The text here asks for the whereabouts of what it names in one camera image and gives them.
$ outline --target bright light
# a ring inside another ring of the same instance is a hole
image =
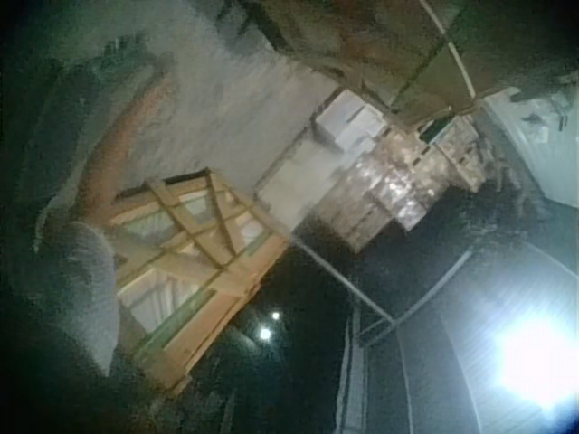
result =
[[[549,410],[579,391],[577,342],[545,320],[529,321],[500,339],[500,382]]]
[[[271,330],[267,327],[262,327],[260,330],[260,339],[262,341],[269,341],[271,339]]]

